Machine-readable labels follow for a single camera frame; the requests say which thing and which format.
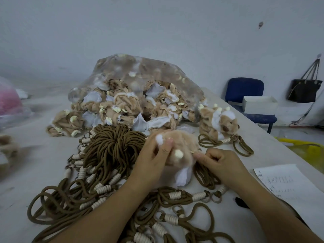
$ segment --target white wall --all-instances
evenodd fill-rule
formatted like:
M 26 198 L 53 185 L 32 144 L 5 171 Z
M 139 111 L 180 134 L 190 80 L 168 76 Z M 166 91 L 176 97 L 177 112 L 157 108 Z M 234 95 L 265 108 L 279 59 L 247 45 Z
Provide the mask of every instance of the white wall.
M 217 94 L 232 77 L 261 79 L 288 123 L 310 106 L 285 95 L 324 51 L 323 7 L 324 0 L 0 0 L 0 75 L 84 80 L 99 58 L 128 53 L 174 63 Z M 307 123 L 324 118 L 323 100 Z

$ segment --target hand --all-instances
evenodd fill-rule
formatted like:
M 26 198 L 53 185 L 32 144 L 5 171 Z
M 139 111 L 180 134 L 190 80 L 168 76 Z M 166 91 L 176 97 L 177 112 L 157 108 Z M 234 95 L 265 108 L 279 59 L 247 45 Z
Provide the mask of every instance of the hand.
M 206 155 L 194 153 L 194 157 L 237 193 L 256 181 L 233 151 L 208 148 Z
M 151 134 L 140 151 L 133 171 L 129 179 L 133 180 L 134 186 L 140 186 L 149 192 L 159 181 L 165 162 L 173 147 L 173 139 L 167 139 L 157 152 L 157 134 L 170 130 L 156 131 Z

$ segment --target floor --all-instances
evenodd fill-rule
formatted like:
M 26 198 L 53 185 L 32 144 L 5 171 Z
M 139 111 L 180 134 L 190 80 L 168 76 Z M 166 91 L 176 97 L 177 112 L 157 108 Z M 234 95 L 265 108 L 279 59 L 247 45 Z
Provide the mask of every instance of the floor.
M 315 128 L 273 127 L 271 135 L 279 138 L 314 142 L 324 145 L 324 130 Z

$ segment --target black handbag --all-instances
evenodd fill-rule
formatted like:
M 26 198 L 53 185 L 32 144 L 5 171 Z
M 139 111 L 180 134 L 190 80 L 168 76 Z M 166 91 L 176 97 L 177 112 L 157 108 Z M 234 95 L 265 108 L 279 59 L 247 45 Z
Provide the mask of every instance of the black handbag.
M 287 100 L 307 103 L 315 102 L 316 92 L 321 87 L 322 81 L 317 80 L 319 68 L 319 59 L 316 59 L 314 63 L 308 68 L 301 79 L 294 79 L 291 82 L 290 90 L 288 92 Z

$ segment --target person's right hand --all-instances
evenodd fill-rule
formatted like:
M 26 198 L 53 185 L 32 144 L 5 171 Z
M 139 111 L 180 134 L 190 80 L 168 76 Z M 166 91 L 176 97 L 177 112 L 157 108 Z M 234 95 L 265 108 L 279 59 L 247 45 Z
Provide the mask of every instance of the person's right hand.
M 254 182 L 255 179 L 243 165 L 235 152 L 217 148 L 208 148 L 206 155 L 194 153 L 199 163 L 206 166 L 218 176 L 222 183 L 238 193 L 242 186 Z

